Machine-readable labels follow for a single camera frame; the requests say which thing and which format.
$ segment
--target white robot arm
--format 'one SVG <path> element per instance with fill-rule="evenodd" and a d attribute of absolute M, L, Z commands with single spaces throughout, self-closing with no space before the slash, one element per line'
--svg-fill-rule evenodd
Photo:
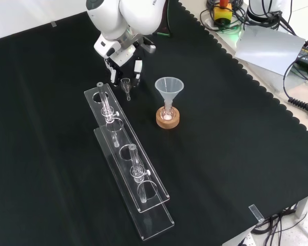
<path fill-rule="evenodd" d="M 90 19 L 101 31 L 94 45 L 105 59 L 114 83 L 116 70 L 109 63 L 112 60 L 118 67 L 130 60 L 136 48 L 135 42 L 146 51 L 154 53 L 155 46 L 143 35 L 155 32 L 162 20 L 166 0 L 87 0 L 86 7 Z M 140 76 L 142 64 L 138 61 L 135 73 Z"/>

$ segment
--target test tube rack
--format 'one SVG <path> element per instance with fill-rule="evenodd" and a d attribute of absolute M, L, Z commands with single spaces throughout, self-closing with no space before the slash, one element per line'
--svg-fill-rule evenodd
<path fill-rule="evenodd" d="M 134 225 L 148 240 L 175 225 L 165 202 L 170 199 L 108 84 L 85 91 L 97 120 L 94 130 Z"/>

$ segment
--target glass tube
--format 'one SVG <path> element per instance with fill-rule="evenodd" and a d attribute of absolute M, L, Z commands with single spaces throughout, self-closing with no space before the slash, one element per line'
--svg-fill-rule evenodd
<path fill-rule="evenodd" d="M 97 83 L 99 96 L 101 98 L 102 105 L 103 105 L 102 114 L 105 117 L 105 120 L 107 123 L 112 123 L 114 121 L 114 117 L 113 117 L 114 109 L 113 107 L 110 107 L 108 104 L 107 96 L 103 90 L 103 85 L 104 84 L 102 82 Z"/>

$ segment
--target small glass funnel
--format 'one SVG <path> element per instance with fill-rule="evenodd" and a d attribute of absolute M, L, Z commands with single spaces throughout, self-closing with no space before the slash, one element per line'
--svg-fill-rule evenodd
<path fill-rule="evenodd" d="M 184 89 L 184 83 L 177 78 L 164 77 L 155 82 L 155 88 L 164 99 L 164 108 L 161 111 L 161 118 L 163 120 L 173 120 L 176 113 L 172 107 L 172 100 Z"/>

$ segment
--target wooden stand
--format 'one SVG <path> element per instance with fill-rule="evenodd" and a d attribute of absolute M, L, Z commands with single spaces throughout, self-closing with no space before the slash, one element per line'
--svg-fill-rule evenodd
<path fill-rule="evenodd" d="M 176 116 L 172 120 L 164 120 L 161 118 L 161 111 L 164 107 L 160 107 L 159 110 L 156 112 L 156 123 L 159 125 L 159 127 L 163 129 L 172 129 L 176 127 L 179 124 L 180 120 L 180 114 L 178 109 L 175 107 L 172 107 L 175 110 Z"/>

